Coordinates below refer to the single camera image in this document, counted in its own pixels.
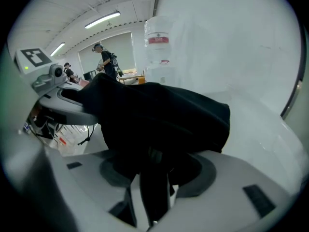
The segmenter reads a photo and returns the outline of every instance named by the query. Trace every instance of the cable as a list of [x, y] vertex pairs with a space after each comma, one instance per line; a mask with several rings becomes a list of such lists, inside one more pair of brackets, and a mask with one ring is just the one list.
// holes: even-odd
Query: cable
[[52, 138], [54, 139], [54, 135], [52, 134], [52, 132], [51, 132], [50, 129], [49, 129], [48, 122], [46, 123], [46, 127], [47, 127], [47, 129], [48, 129], [49, 134], [50, 134], [50, 135], [52, 136]]
[[87, 126], [87, 129], [88, 129], [88, 136], [85, 138], [85, 140], [81, 141], [80, 143], [78, 143], [77, 145], [82, 145], [84, 142], [89, 142], [90, 141], [90, 138], [93, 134], [93, 131], [95, 130], [95, 125], [93, 125], [93, 128], [92, 128], [92, 132], [89, 136], [89, 127]]
[[63, 128], [63, 126], [64, 126], [64, 125], [60, 126], [60, 128], [58, 128], [58, 129], [56, 130], [56, 132], [59, 132], [59, 131]]
[[29, 125], [32, 125], [33, 129], [34, 130], [42, 130], [42, 128], [46, 125], [47, 123], [47, 120], [44, 122], [44, 124], [40, 127], [38, 127], [35, 123], [34, 123], [34, 120], [31, 118], [31, 116], [29, 115], [28, 117], [28, 121], [29, 121]]
[[49, 146], [46, 142], [44, 142], [41, 138], [39, 138], [39, 136], [32, 130], [31, 125], [29, 125], [29, 129], [30, 129], [30, 131], [33, 133], [33, 135], [34, 135], [37, 139], [40, 140], [40, 142], [41, 142], [43, 145]]

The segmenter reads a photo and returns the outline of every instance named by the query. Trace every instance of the ceiling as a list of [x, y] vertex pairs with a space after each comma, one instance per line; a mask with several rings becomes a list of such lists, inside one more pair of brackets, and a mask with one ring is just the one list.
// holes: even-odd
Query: ceiling
[[[32, 0], [17, 19], [8, 36], [11, 55], [17, 48], [42, 47], [63, 55], [82, 41], [102, 31], [146, 21], [153, 16], [155, 0]], [[90, 29], [84, 26], [104, 15], [120, 16]]]

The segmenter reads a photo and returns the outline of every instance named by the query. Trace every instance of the white plastic surface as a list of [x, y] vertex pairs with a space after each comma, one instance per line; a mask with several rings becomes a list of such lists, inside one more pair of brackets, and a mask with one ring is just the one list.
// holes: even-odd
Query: white plastic surface
[[205, 95], [230, 106], [230, 135], [223, 154], [250, 163], [291, 195], [298, 193], [309, 159], [282, 118], [249, 94], [232, 88]]
[[82, 155], [87, 147], [88, 142], [84, 142], [82, 145], [78, 145], [92, 132], [93, 126], [71, 126], [64, 125], [59, 132], [56, 133], [53, 140], [46, 140], [51, 148], [60, 151], [60, 154], [65, 156], [77, 156]]
[[289, 200], [283, 189], [245, 161], [213, 151], [199, 155], [215, 165], [214, 183], [197, 197], [176, 199], [153, 232], [237, 232], [253, 225], [261, 218], [243, 191], [251, 185], [257, 185], [276, 207]]
[[64, 201], [72, 212], [78, 231], [136, 232], [130, 225], [120, 221], [102, 208], [82, 190], [57, 150], [48, 150], [55, 181]]
[[301, 38], [286, 0], [159, 0], [178, 86], [198, 93], [232, 85], [280, 114], [296, 81]]

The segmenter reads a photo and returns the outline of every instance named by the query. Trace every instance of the red label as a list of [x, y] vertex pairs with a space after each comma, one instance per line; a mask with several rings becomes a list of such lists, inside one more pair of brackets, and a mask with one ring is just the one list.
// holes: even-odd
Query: red label
[[62, 138], [59, 138], [59, 140], [61, 141], [62, 144], [67, 145], [67, 143]]
[[153, 43], [168, 43], [169, 39], [168, 37], [153, 37], [148, 39], [149, 44]]

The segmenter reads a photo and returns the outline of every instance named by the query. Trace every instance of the white wall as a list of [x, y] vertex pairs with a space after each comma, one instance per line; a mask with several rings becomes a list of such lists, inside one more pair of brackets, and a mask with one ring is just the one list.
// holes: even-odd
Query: white wall
[[147, 58], [145, 54], [145, 41], [144, 41], [144, 22], [138, 22], [134, 24], [127, 24], [122, 25], [113, 29], [109, 29], [107, 31], [104, 31], [102, 33], [99, 33], [76, 47], [74, 47], [72, 50], [70, 50], [65, 55], [66, 62], [69, 62], [72, 67], [71, 69], [74, 71], [74, 73], [78, 74], [79, 76], [83, 76], [84, 71], [82, 69], [79, 54], [78, 52], [82, 51], [83, 49], [93, 46], [95, 43], [119, 35], [123, 33], [132, 33], [132, 42], [133, 42], [133, 57], [135, 61], [135, 66], [138, 73], [141, 73], [146, 65], [147, 65]]
[[64, 64], [66, 63], [66, 59], [62, 56], [54, 56], [54, 59], [64, 68]]
[[179, 85], [199, 93], [245, 90], [280, 114], [300, 62], [296, 16], [285, 0], [160, 0], [172, 32]]
[[[135, 68], [131, 33], [123, 33], [105, 39], [102, 41], [102, 45], [110, 52], [116, 54], [121, 70]], [[92, 48], [93, 45], [90, 45], [79, 52], [84, 73], [94, 71], [97, 68], [98, 62], [102, 59], [102, 55], [93, 53]]]

